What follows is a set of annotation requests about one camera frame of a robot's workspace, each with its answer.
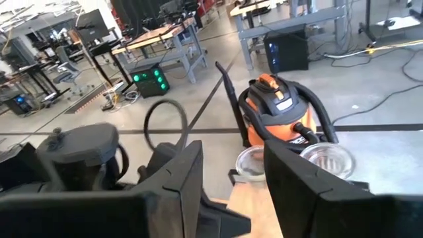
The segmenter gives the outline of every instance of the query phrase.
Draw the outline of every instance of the orange shop vacuum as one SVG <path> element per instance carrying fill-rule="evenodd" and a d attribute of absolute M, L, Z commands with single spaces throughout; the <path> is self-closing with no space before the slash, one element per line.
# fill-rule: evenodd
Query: orange shop vacuum
<path fill-rule="evenodd" d="M 223 75 L 226 93 L 245 147 L 264 145 L 267 139 L 277 139 L 291 151 L 301 153 L 315 143 L 338 143 L 325 107 L 307 87 L 263 73 L 258 79 L 249 81 L 250 86 L 237 100 L 226 70 L 219 62 L 215 64 Z M 319 118 L 323 134 L 316 134 L 311 107 Z"/>

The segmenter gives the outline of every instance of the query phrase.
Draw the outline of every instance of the black monitor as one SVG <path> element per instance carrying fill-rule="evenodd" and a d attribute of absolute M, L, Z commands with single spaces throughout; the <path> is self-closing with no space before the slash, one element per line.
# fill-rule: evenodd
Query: black monitor
<path fill-rule="evenodd" d="M 84 42 L 92 42 L 109 35 L 100 10 L 96 9 L 79 16 L 77 29 Z"/>

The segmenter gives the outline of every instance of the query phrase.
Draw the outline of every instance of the wooden board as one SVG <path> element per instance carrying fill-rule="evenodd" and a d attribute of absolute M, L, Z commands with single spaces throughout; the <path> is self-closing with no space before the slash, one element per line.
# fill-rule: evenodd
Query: wooden board
<path fill-rule="evenodd" d="M 282 232 L 266 183 L 236 183 L 227 208 L 251 219 L 251 233 L 242 238 L 281 238 Z"/>
<path fill-rule="evenodd" d="M 275 0 L 276 4 L 282 4 L 284 2 L 284 0 Z M 255 10 L 255 9 L 259 9 L 262 7 L 267 7 L 270 5 L 270 1 L 263 1 L 261 3 L 257 3 L 254 5 L 250 5 L 248 7 L 243 7 L 243 8 L 239 8 L 239 6 L 235 7 L 234 9 L 232 9 L 231 11 L 231 17 L 237 16 L 237 15 L 241 15 L 243 13 L 247 13 L 249 11 Z"/>
<path fill-rule="evenodd" d="M 184 21 L 185 27 L 190 26 L 192 23 L 194 23 L 193 18 L 189 18 L 189 19 L 186 19 Z M 126 48 L 128 50 L 133 50 L 133 49 L 136 49 L 136 48 L 148 46 L 150 44 L 159 42 L 159 41 L 161 41 L 159 35 L 166 32 L 168 29 L 169 29 L 169 26 L 164 26 L 164 27 L 152 30 L 150 32 L 147 32 L 145 34 L 142 34 L 141 36 L 136 38 L 133 42 L 131 42 L 131 44 L 129 46 L 127 46 Z M 171 30 L 170 32 L 162 35 L 161 38 L 163 40 L 167 40 L 169 38 L 172 38 L 172 37 L 178 35 L 183 30 L 184 30 L 184 28 L 182 26 L 178 26 L 178 27 L 174 28 L 173 30 Z M 125 47 L 122 47 L 122 48 L 118 48 L 116 50 L 113 50 L 112 54 L 119 54 L 119 53 L 122 53 L 124 51 L 126 51 L 126 49 L 125 49 Z"/>

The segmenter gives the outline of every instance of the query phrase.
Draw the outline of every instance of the gray floor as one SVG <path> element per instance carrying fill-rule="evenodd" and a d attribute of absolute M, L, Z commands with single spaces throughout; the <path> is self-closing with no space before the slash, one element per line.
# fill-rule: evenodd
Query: gray floor
<path fill-rule="evenodd" d="M 390 15 L 395 14 L 395 1 L 391 1 Z M 364 20 L 365 1 L 354 3 L 354 18 L 352 20 L 353 42 L 364 47 L 368 39 L 364 35 L 357 35 L 357 25 Z M 387 3 L 375 8 L 378 15 L 386 15 Z M 323 26 L 331 31 L 332 23 Z M 254 70 L 245 68 L 243 56 L 239 53 L 240 44 L 233 21 L 221 12 L 217 18 L 200 32 L 201 43 L 208 49 L 208 68 L 201 66 L 195 70 L 197 83 L 190 84 L 188 79 L 177 79 L 185 72 L 173 69 L 166 72 L 171 90 L 165 98 L 180 102 L 186 110 L 189 121 L 193 120 L 204 101 L 215 87 L 220 73 L 213 66 L 219 61 L 224 67 L 231 62 L 229 70 L 237 93 L 248 85 L 248 80 L 262 72 L 268 71 L 266 57 L 252 54 Z M 416 37 L 411 32 L 403 35 L 407 38 Z M 320 53 L 328 50 L 331 44 L 322 47 Z M 331 67 L 330 60 L 310 63 L 308 71 L 292 71 L 280 73 L 279 76 L 292 81 L 298 81 L 312 89 L 324 102 L 331 118 L 371 108 L 393 91 L 398 91 L 416 85 L 409 81 L 402 73 L 401 66 L 410 58 L 411 53 L 397 50 L 386 56 L 372 60 L 369 64 L 357 67 Z M 413 77 L 421 78 L 420 61 L 423 54 L 418 54 L 407 67 L 407 72 Z M 354 65 L 365 62 L 366 58 L 354 57 L 335 62 L 336 65 Z M 94 71 L 86 71 L 80 81 L 92 81 L 100 84 L 100 79 Z M 405 94 L 389 99 L 378 109 L 339 121 L 337 125 L 372 125 L 372 124 L 418 124 L 423 121 L 420 110 L 422 90 L 415 89 Z M 45 109 L 28 118 L 17 118 L 14 114 L 6 113 L 0 116 L 0 149 L 4 150 L 21 141 L 30 141 L 38 145 L 46 138 L 45 133 L 56 127 L 64 130 L 77 126 L 97 122 L 113 123 L 120 130 L 141 130 L 143 119 L 148 108 L 159 97 L 141 99 L 135 104 L 123 108 L 115 113 L 102 112 L 99 107 L 105 103 L 98 98 L 77 114 L 62 114 L 69 106 L 65 100 L 50 109 Z M 152 117 L 153 129 L 178 129 L 180 120 L 175 109 L 163 106 Z M 194 125 L 194 129 L 236 128 L 233 114 L 227 100 L 223 86 L 220 86 L 210 103 Z M 370 182 L 374 193 L 423 194 L 423 185 L 418 181 L 423 179 L 423 135 L 422 132 L 339 132 L 340 144 L 348 148 L 356 157 L 357 168 L 352 178 Z M 153 141 L 176 141 L 177 134 L 156 134 Z M 192 134 L 189 140 L 200 139 L 204 145 L 204 187 L 209 196 L 214 198 L 228 198 L 231 185 L 227 172 L 232 169 L 240 151 L 241 139 L 239 134 Z M 136 169 L 148 162 L 151 151 L 144 142 L 142 134 L 123 134 L 120 136 L 122 145 L 128 150 L 131 167 L 122 179 L 125 182 L 137 180 Z"/>

